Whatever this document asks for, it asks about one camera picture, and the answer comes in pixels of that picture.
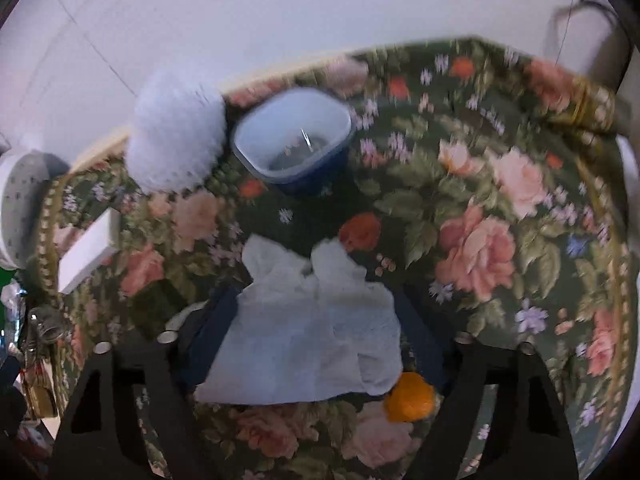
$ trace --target tablecloth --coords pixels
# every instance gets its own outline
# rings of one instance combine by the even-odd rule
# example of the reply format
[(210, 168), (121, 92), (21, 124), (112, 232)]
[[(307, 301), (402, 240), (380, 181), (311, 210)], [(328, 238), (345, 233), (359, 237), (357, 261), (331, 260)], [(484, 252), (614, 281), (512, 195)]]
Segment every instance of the tablecloth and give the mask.
[[(584, 478), (620, 424), (637, 337), (614, 93), (476, 38), (436, 41), (342, 56), (230, 93), (230, 131), (291, 86), (346, 99), (357, 129), (348, 167), (317, 196), (265, 186), (228, 152), (204, 186), (180, 194), (144, 196), (118, 157), (52, 182), (36, 269), (74, 324), (54, 363), (59, 402), (97, 342), (153, 338), (221, 280), (249, 283), (241, 252), (250, 234), (305, 256), (338, 237), (368, 279), (414, 286), (420, 308), (482, 342), (533, 342), (566, 407)], [(107, 207), (122, 214), (121, 250), (58, 296), (60, 256)], [(404, 339), (402, 355), (414, 369)], [(493, 394), (487, 388), (461, 476), (478, 466)], [(140, 426), (162, 472), (147, 403), (141, 390)], [(222, 476), (243, 480), (401, 478), (436, 416), (391, 424), (381, 397), (355, 394), (194, 404), (194, 413)]]

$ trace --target white floor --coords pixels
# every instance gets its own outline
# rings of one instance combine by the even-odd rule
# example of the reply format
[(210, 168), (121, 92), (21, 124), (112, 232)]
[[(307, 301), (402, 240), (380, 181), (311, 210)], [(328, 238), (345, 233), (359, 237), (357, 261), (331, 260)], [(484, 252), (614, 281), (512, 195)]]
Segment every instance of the white floor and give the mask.
[[(555, 59), (571, 2), (21, 0), (0, 29), (0, 132), (72, 161), (127, 120), (153, 68), (176, 55), (206, 60), (213, 80), (318, 51), (466, 34)], [(560, 63), (606, 78), (610, 34), (595, 11), (572, 16)]]

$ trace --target white pom-pom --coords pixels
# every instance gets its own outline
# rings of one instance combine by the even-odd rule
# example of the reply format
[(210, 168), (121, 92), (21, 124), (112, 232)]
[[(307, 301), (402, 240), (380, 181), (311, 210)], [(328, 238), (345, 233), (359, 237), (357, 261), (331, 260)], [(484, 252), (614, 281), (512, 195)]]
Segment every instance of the white pom-pom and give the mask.
[(143, 192), (201, 184), (225, 142), (225, 104), (195, 72), (156, 73), (136, 104), (126, 165)]

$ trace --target white rectangular block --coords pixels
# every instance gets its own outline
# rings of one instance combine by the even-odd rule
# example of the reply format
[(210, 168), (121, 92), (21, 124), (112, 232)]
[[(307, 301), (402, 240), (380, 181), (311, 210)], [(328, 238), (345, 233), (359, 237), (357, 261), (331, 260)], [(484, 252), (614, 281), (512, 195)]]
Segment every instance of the white rectangular block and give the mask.
[(119, 245), (120, 213), (108, 208), (60, 260), (58, 292), (73, 291), (105, 258), (117, 253)]

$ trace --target orange fruit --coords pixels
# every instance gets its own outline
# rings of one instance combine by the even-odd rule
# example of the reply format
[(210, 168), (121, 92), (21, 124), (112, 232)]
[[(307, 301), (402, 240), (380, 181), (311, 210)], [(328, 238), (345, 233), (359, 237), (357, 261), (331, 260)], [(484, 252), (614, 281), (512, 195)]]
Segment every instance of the orange fruit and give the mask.
[(404, 372), (384, 400), (389, 422), (413, 422), (429, 415), (436, 405), (436, 390), (420, 374)]

